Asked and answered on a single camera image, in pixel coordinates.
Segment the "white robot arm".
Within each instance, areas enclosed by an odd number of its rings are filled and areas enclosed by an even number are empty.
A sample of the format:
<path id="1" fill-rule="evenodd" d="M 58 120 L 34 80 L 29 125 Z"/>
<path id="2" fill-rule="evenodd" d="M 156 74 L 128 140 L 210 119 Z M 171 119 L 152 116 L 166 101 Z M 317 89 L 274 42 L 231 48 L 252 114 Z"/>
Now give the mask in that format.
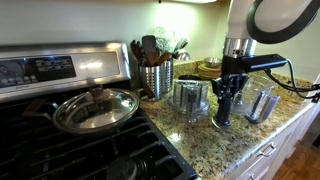
<path id="1" fill-rule="evenodd" d="M 279 55 L 254 56 L 256 43 L 292 39 L 316 17 L 320 0 L 231 0 L 223 47 L 221 77 L 212 82 L 219 99 L 231 98 L 244 85 L 244 73 L 286 64 Z"/>

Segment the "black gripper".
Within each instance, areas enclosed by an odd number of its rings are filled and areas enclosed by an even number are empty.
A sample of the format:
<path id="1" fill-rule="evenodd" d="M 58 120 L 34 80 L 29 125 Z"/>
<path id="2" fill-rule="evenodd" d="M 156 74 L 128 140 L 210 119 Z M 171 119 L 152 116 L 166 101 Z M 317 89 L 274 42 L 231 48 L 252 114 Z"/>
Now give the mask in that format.
<path id="1" fill-rule="evenodd" d="M 233 97 L 244 88 L 248 79 L 249 76 L 245 73 L 221 75 L 211 80 L 213 93 L 218 97 Z"/>

